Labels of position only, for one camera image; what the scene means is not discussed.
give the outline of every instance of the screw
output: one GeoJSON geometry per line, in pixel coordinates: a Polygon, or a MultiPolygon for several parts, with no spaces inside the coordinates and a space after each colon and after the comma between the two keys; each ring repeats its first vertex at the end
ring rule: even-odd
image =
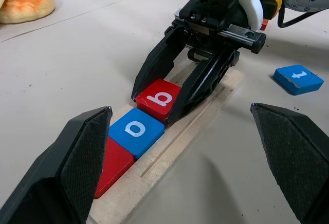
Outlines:
{"type": "Polygon", "coordinates": [[[245,36],[248,38],[253,38],[255,36],[255,33],[253,33],[252,31],[248,31],[247,33],[245,33],[245,36]]]}

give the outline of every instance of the black cable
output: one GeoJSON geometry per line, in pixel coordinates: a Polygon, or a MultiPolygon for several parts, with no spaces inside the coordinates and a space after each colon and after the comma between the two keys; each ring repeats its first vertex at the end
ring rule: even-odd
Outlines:
{"type": "Polygon", "coordinates": [[[321,11],[306,12],[306,13],[300,15],[299,17],[294,18],[293,20],[290,20],[290,21],[284,23],[283,22],[283,20],[284,20],[284,11],[285,11],[284,1],[282,0],[281,9],[279,11],[279,16],[278,16],[278,26],[280,28],[286,28],[288,26],[294,25],[294,24],[296,24],[298,22],[301,22],[302,20],[304,20],[304,19],[306,19],[306,18],[308,18],[308,17],[310,17],[310,16],[312,16],[312,15],[318,13],[318,12],[321,12],[321,11]]]}

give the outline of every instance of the white letter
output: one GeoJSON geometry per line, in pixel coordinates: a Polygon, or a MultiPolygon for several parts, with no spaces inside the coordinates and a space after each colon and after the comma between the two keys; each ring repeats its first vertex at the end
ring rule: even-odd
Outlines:
{"type": "Polygon", "coordinates": [[[147,99],[161,105],[162,107],[165,107],[167,103],[170,103],[173,100],[173,97],[166,92],[159,92],[158,94],[155,95],[155,97],[147,96],[147,99]],[[160,101],[159,97],[161,96],[166,97],[167,99],[165,101],[160,101]]]}
{"type": "Polygon", "coordinates": [[[144,134],[145,130],[146,130],[145,126],[142,123],[140,123],[138,121],[132,121],[128,125],[125,126],[124,131],[129,133],[133,137],[138,138],[144,134]],[[137,126],[140,129],[140,131],[138,133],[134,133],[132,130],[130,130],[130,127],[132,127],[133,125],[137,126]]]}
{"type": "Polygon", "coordinates": [[[292,75],[292,77],[293,77],[293,78],[298,78],[298,79],[299,79],[300,77],[302,77],[302,76],[306,76],[306,75],[307,75],[307,73],[306,73],[305,71],[302,71],[302,73],[300,73],[300,74],[295,74],[295,73],[294,73],[294,74],[292,75]]]}

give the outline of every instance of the wooden block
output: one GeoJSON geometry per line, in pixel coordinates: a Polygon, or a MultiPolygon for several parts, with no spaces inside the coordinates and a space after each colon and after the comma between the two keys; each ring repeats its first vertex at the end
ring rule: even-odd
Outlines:
{"type": "Polygon", "coordinates": [[[316,91],[324,82],[302,65],[278,68],[273,78],[294,96],[316,91]]]}
{"type": "Polygon", "coordinates": [[[180,87],[163,79],[158,79],[136,97],[137,107],[153,118],[165,123],[180,87]]]}
{"type": "Polygon", "coordinates": [[[100,198],[133,164],[134,156],[108,137],[95,198],[100,198]]]}
{"type": "MultiPolygon", "coordinates": [[[[194,69],[195,63],[183,62],[175,67],[168,79],[181,86],[194,69]]],[[[119,224],[131,214],[149,190],[161,179],[193,138],[210,122],[242,79],[242,74],[230,68],[213,94],[194,111],[175,124],[99,199],[94,200],[90,215],[98,224],[119,224]]],[[[114,114],[114,119],[125,114],[130,103],[114,114]]]]}
{"type": "Polygon", "coordinates": [[[164,127],[153,117],[133,108],[109,127],[108,135],[138,160],[164,134],[164,127]]]}

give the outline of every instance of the letter b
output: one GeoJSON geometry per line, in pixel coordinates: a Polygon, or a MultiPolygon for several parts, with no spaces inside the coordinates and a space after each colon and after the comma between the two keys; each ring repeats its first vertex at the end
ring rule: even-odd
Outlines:
{"type": "Polygon", "coordinates": [[[173,97],[166,93],[166,92],[159,92],[158,94],[156,94],[154,97],[151,96],[147,96],[147,99],[149,99],[152,102],[155,102],[157,104],[159,104],[162,107],[165,107],[167,105],[167,103],[170,103],[173,100],[173,97]],[[166,97],[165,101],[161,101],[159,100],[159,97],[166,97]]]}

